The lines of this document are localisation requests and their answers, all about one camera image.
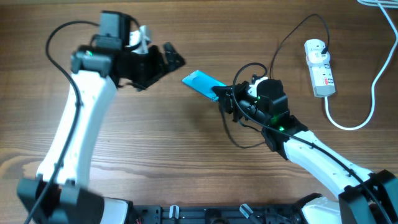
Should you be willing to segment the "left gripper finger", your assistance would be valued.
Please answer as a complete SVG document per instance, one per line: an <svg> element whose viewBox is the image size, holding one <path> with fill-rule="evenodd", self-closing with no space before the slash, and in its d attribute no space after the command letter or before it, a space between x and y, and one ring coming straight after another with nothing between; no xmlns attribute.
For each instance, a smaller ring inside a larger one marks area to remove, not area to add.
<svg viewBox="0 0 398 224"><path fill-rule="evenodd" d="M166 42L163 47L168 72L174 72L186 64L185 59L175 50L170 42Z"/></svg>
<svg viewBox="0 0 398 224"><path fill-rule="evenodd" d="M128 85L133 86L138 91L148 89L151 85L158 82L164 76L164 72L157 70L138 70L126 73L126 78L130 80Z"/></svg>

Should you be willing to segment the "blue Galaxy smartphone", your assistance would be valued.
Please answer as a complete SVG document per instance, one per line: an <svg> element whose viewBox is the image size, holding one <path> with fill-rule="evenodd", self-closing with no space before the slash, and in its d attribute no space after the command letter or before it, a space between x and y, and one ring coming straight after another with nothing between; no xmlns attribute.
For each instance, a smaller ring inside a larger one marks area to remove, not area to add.
<svg viewBox="0 0 398 224"><path fill-rule="evenodd" d="M212 90L214 86L226 86L224 83L218 81L217 79L207 75L206 73L195 70L188 76L182 79L182 83L191 89L201 93L203 96L207 97L213 102L218 101L218 96Z"/></svg>

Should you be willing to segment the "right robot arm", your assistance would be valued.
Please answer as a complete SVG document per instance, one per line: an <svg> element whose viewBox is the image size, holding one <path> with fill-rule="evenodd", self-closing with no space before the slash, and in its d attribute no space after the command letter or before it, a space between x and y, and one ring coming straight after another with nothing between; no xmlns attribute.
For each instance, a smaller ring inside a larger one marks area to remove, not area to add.
<svg viewBox="0 0 398 224"><path fill-rule="evenodd" d="M335 197L313 194L298 202L305 223L397 223L397 177L388 170L374 173L326 146L290 114L281 81L213 86L221 111L262 128L268 148L307 170Z"/></svg>

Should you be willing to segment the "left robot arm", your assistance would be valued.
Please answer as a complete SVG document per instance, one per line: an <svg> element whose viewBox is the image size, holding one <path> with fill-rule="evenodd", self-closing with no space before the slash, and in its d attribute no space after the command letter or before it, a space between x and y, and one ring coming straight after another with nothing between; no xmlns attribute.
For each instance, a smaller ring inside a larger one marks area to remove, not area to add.
<svg viewBox="0 0 398 224"><path fill-rule="evenodd" d="M120 81L142 91L185 65L172 44L154 45L147 27L132 31L135 25L128 14L102 11L98 33L72 53L70 91L52 145L35 178L17 186L26 223L142 221L131 201L88 190L93 149Z"/></svg>

